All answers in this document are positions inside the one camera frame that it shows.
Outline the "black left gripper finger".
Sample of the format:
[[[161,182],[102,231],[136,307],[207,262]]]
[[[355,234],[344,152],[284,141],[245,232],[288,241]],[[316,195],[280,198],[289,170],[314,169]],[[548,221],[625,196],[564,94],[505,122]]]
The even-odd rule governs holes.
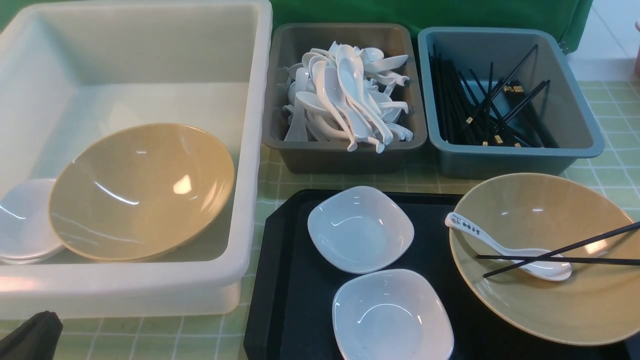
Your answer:
[[[52,360],[63,331],[57,313],[42,311],[30,317],[16,330],[2,336],[2,360]]]

